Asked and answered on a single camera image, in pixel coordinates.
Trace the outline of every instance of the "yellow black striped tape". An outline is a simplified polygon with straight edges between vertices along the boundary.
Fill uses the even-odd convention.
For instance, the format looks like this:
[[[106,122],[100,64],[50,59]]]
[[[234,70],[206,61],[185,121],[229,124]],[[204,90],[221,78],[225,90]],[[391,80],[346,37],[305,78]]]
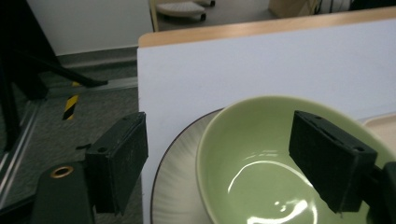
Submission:
[[[73,86],[79,86],[77,82],[73,82]],[[74,109],[78,100],[78,95],[72,95],[67,99],[66,106],[64,107],[64,118],[72,119],[74,116]]]

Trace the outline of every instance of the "table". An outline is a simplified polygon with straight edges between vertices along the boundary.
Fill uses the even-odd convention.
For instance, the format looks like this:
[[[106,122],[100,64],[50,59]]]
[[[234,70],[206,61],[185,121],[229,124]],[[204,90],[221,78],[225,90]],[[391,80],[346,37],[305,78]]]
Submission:
[[[396,111],[396,7],[143,35],[144,221],[163,153],[202,115],[257,95],[292,95],[367,119]]]

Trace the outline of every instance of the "white table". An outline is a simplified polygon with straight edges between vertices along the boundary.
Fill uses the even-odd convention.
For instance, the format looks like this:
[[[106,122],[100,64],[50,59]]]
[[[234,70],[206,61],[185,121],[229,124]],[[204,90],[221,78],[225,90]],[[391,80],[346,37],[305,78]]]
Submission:
[[[145,223],[163,153],[208,112],[273,94],[314,100],[353,119],[396,112],[396,8],[390,14],[393,19],[139,48],[139,109],[147,113],[149,147],[142,172]]]

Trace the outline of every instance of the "wooden table edge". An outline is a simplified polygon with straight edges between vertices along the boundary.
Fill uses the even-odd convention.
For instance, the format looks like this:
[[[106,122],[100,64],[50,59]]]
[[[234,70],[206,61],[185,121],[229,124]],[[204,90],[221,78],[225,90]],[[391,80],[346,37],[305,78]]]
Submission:
[[[139,38],[138,46],[139,48],[146,48],[221,38],[331,27],[367,21],[381,21],[394,18],[396,18],[396,7],[382,7],[290,19],[207,26],[145,34]]]

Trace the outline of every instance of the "bowl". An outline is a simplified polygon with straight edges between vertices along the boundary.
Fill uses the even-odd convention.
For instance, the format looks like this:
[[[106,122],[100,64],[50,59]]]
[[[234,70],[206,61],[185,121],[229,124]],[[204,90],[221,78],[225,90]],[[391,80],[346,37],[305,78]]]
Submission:
[[[246,99],[218,113],[198,146],[198,188],[214,223],[366,223],[366,203],[358,213],[333,213],[290,157],[295,110],[321,116],[374,148],[379,167],[395,161],[370,131],[326,105],[289,96]]]

